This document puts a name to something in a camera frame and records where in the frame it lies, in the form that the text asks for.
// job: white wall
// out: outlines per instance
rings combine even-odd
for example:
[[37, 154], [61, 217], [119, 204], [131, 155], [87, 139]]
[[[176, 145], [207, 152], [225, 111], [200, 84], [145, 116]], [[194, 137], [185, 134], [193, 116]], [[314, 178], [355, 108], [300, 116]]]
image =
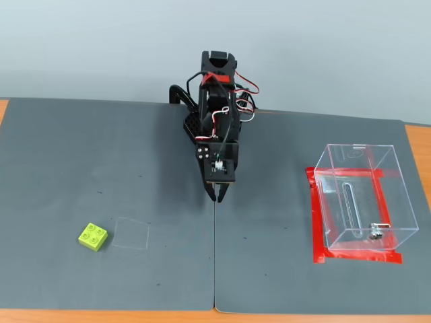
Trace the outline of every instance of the white wall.
[[0, 97], [167, 102], [223, 50], [260, 108], [431, 124], [430, 1], [0, 0], [0, 17]]

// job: cable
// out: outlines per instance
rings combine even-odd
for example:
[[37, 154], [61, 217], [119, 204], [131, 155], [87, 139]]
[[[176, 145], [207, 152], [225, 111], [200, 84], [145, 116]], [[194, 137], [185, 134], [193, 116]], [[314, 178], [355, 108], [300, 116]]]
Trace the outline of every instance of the cable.
[[243, 80], [245, 80], [247, 83], [249, 83], [249, 84], [251, 84], [251, 85], [253, 85], [256, 89], [257, 89], [257, 91], [256, 92], [252, 92], [252, 91], [250, 91], [249, 89], [244, 89], [244, 88], [240, 88], [240, 89], [236, 89], [235, 90], [235, 93], [238, 93], [238, 92], [246, 92], [246, 93], [248, 93], [248, 94], [259, 94], [259, 92], [260, 92], [260, 89], [259, 89], [259, 86], [257, 86], [256, 84], [254, 84], [252, 81], [249, 81], [248, 79], [246, 79], [245, 77], [243, 77], [240, 73], [238, 73], [237, 71], [235, 71], [235, 74], [237, 74], [237, 76], [239, 76], [240, 78], [242, 78]]
[[188, 95], [190, 95], [190, 87], [189, 87], [189, 83], [190, 83], [190, 81], [192, 80], [192, 79], [194, 79], [196, 76], [198, 76], [198, 75], [205, 75], [205, 74], [208, 74], [209, 72], [207, 72], [207, 71], [200, 71], [200, 72], [197, 72], [196, 74], [194, 74], [194, 76], [192, 76], [191, 78], [189, 78], [188, 80], [187, 80], [187, 94]]
[[229, 130], [230, 130], [230, 124], [232, 123], [232, 119], [230, 119], [229, 121], [229, 126], [228, 126], [228, 130], [226, 131], [226, 136], [224, 136], [223, 141], [222, 141], [222, 145], [220, 146], [220, 149], [217, 153], [217, 159], [220, 160], [220, 153], [222, 152], [223, 146], [226, 144], [226, 139], [228, 138], [229, 135]]
[[241, 120], [241, 122], [250, 122], [251, 120], [253, 120], [253, 118], [255, 117], [255, 113], [253, 113], [253, 116], [251, 118], [249, 118], [248, 120]]
[[238, 106], [238, 109], [241, 112], [245, 112], [244, 110], [248, 110], [248, 111], [250, 111], [252, 113], [255, 113], [255, 106], [254, 106], [254, 104], [251, 103], [250, 101], [248, 101], [247, 99], [239, 98], [239, 99], [236, 99], [236, 102], [246, 102], [246, 103], [250, 104], [253, 107], [253, 109], [250, 109], [250, 108], [247, 108], [247, 106], [240, 106], [238, 103], [236, 103], [236, 105]]
[[212, 135], [210, 137], [198, 136], [198, 137], [195, 137], [195, 139], [196, 140], [213, 139], [216, 136], [216, 128], [215, 128], [216, 127], [216, 118], [214, 118], [214, 116], [217, 113], [228, 113], [228, 112], [229, 112], [229, 107], [228, 106], [223, 107], [221, 110], [214, 111], [213, 114], [212, 114], [212, 118], [213, 118], [213, 132], [212, 132]]

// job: white wire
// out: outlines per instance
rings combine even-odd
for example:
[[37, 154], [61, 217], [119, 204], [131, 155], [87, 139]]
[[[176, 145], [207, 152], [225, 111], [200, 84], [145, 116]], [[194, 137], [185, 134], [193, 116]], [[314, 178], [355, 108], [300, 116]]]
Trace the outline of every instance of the white wire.
[[255, 113], [253, 113], [253, 116], [251, 118], [249, 118], [248, 120], [241, 120], [241, 122], [250, 122], [251, 120], [253, 120], [253, 118], [255, 117]]
[[216, 136], [216, 119], [214, 118], [214, 116], [217, 113], [228, 113], [229, 112], [229, 106], [224, 106], [221, 110], [218, 111], [214, 111], [212, 114], [212, 118], [213, 118], [213, 133], [210, 137], [205, 137], [205, 136], [198, 136], [195, 137], [196, 140], [206, 140], [206, 139], [213, 139]]
[[236, 106], [238, 107], [238, 110], [240, 110], [241, 112], [246, 112], [245, 110], [247, 110], [247, 111], [250, 111], [250, 112], [252, 112], [252, 113], [254, 113], [255, 112], [255, 109], [254, 109], [254, 107], [253, 107], [253, 109], [250, 109], [250, 108], [248, 108], [247, 106], [240, 106], [239, 104], [238, 104], [238, 102], [245, 102], [245, 103], [247, 103], [247, 105], [248, 104], [251, 104], [251, 105], [253, 105], [250, 101], [248, 101], [248, 100], [246, 100], [246, 99], [236, 99]]

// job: red tape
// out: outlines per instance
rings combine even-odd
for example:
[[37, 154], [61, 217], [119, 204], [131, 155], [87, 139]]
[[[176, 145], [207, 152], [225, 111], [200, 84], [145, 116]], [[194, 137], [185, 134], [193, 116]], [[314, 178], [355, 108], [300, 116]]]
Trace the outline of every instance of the red tape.
[[[392, 262], [394, 264], [402, 264], [403, 257], [400, 253], [395, 250], [329, 250], [325, 246], [325, 237], [323, 234], [323, 218], [321, 211], [321, 202], [319, 199], [319, 193], [317, 191], [316, 180], [314, 178], [314, 167], [308, 167], [306, 169], [308, 182], [310, 184], [310, 194], [311, 194], [311, 215], [312, 215], [312, 245], [313, 245], [313, 262], [317, 264], [325, 263], [325, 258], [344, 258], [344, 259], [356, 259], [356, 260], [367, 260], [367, 261], [379, 261], [379, 262]], [[370, 176], [380, 177], [382, 174], [371, 174]], [[377, 180], [378, 185], [374, 188], [380, 193], [380, 207], [384, 207], [387, 211], [386, 202], [382, 200], [380, 181]], [[384, 217], [388, 217], [389, 213], [384, 212]], [[393, 243], [391, 241], [394, 237], [388, 237], [387, 242]]]

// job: red wire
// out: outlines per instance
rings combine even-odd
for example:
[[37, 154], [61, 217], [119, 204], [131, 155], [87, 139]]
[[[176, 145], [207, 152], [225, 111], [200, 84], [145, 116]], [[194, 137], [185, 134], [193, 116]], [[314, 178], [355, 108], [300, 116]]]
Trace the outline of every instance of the red wire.
[[248, 89], [236, 89], [235, 93], [237, 92], [246, 92], [248, 94], [259, 94], [260, 89], [259, 86], [257, 86], [256, 84], [254, 84], [252, 81], [249, 81], [248, 79], [246, 79], [245, 77], [243, 77], [240, 73], [238, 73], [237, 71], [235, 71], [235, 74], [237, 74], [237, 76], [239, 76], [240, 78], [242, 78], [243, 80], [245, 80], [247, 83], [253, 85], [255, 88], [257, 88], [257, 92], [252, 92]]
[[250, 109], [250, 108], [247, 108], [246, 106], [239, 106], [239, 105], [237, 105], [238, 106], [238, 110], [240, 110], [242, 112], [245, 112], [245, 110], [247, 110], [247, 111], [250, 111], [252, 113], [255, 113], [255, 106], [253, 106], [253, 103], [251, 103], [250, 101], [248, 101], [246, 99], [236, 99], [236, 101], [237, 102], [246, 102], [246, 103], [250, 104], [253, 107], [253, 109]]

